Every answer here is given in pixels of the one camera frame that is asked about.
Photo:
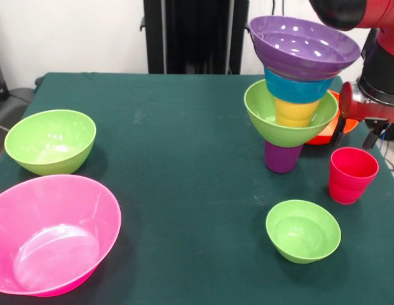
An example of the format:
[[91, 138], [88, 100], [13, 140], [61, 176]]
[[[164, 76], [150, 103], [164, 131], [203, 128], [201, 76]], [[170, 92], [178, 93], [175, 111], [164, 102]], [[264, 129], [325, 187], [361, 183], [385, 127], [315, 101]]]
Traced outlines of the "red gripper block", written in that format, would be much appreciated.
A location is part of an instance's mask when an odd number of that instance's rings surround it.
[[358, 85], [354, 82], [345, 82], [339, 92], [339, 112], [337, 125], [331, 136], [330, 144], [337, 147], [344, 135], [346, 119], [363, 121], [369, 129], [362, 147], [371, 149], [378, 138], [380, 138], [394, 123], [394, 106], [377, 103], [363, 95]]

